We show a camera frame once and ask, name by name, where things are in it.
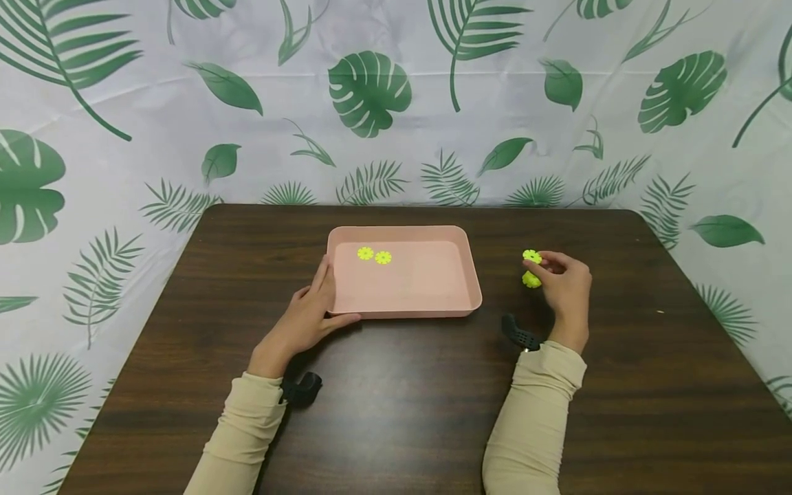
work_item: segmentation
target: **pink tray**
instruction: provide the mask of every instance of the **pink tray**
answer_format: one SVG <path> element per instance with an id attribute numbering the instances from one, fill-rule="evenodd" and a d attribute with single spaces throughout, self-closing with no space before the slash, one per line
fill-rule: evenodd
<path id="1" fill-rule="evenodd" d="M 361 247 L 389 252 L 390 263 L 361 260 Z M 453 318 L 482 304 L 470 244 L 456 226 L 337 227 L 327 253 L 336 277 L 332 314 Z"/>

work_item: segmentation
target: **black strap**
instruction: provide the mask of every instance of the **black strap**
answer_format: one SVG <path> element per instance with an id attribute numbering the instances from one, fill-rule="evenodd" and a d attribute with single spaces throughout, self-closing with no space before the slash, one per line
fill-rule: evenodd
<path id="1" fill-rule="evenodd" d="M 529 352 L 538 351 L 543 342 L 542 339 L 533 333 L 517 326 L 517 320 L 511 313 L 504 314 L 501 317 L 501 331 L 510 341 L 527 349 Z"/>
<path id="2" fill-rule="evenodd" d="M 286 401 L 292 406 L 307 407 L 314 403 L 319 389 L 322 388 L 322 378 L 316 373 L 308 371 L 299 383 L 284 379 L 280 388 L 284 394 L 280 396 L 279 404 Z"/>

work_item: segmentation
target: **tray rim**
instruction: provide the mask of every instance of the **tray rim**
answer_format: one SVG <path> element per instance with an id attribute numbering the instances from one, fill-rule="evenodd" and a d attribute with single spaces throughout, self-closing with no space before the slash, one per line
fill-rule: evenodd
<path id="1" fill-rule="evenodd" d="M 434 310 L 434 311 L 425 311 L 425 310 L 406 310 L 406 311 L 393 311 L 393 310 L 376 310 L 376 311 L 361 311 L 361 314 L 364 314 L 364 319 L 367 318 L 377 318 L 378 315 L 388 315 L 382 316 L 381 318 L 452 318 L 456 317 L 464 317 L 467 316 L 478 308 L 482 306 L 484 303 L 484 295 L 482 293 L 482 286 L 481 283 L 478 281 L 478 271 L 476 270 L 476 260 L 473 258 L 473 250 L 470 248 L 470 238 L 467 235 L 465 229 L 460 227 L 459 225 L 451 225 L 451 224 L 440 224 L 440 225 L 339 225 L 338 227 L 334 227 L 328 234 L 327 234 L 327 247 L 326 252 L 329 254 L 330 251 L 330 240 L 333 237 L 333 233 L 336 230 L 345 230 L 345 229 L 402 229 L 402 228 L 420 228 L 420 229 L 428 229 L 428 228 L 436 228 L 436 227 L 446 227 L 458 230 L 462 233 L 462 236 L 465 239 L 465 246 L 467 246 L 467 252 L 470 254 L 470 263 L 473 266 L 473 278 L 475 282 L 475 294 L 477 296 L 475 301 L 471 301 L 469 307 L 464 308 L 463 310 Z M 343 311 L 343 312 L 336 312 L 336 311 L 328 311 L 328 313 L 332 315 L 337 314 L 352 314 L 353 311 Z M 392 314 L 404 314 L 405 316 L 390 316 Z M 432 316 L 424 316 L 418 317 L 416 314 L 431 314 Z"/>

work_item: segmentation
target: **wooden table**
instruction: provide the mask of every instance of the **wooden table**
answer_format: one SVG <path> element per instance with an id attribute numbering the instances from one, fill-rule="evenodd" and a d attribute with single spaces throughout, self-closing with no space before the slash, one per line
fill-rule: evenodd
<path id="1" fill-rule="evenodd" d="M 310 281 L 329 231 L 410 224 L 467 231 L 482 308 L 364 322 L 301 356 L 290 372 L 324 387 L 281 428 L 259 493 L 480 493 L 518 353 L 500 317 L 552 322 L 520 283 L 528 247 L 594 276 L 565 495 L 792 493 L 792 425 L 638 215 L 224 204 L 192 235 L 61 495 L 182 493 L 231 379 Z"/>

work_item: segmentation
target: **left hand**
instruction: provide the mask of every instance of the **left hand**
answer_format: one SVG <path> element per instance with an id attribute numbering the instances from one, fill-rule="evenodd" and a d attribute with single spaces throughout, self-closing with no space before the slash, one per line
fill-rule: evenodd
<path id="1" fill-rule="evenodd" d="M 360 320 L 359 314 L 325 318 L 335 298 L 336 279 L 325 255 L 313 282 L 294 293 L 284 315 L 256 346 L 248 373 L 279 378 L 296 354 L 314 347 L 333 331 Z"/>

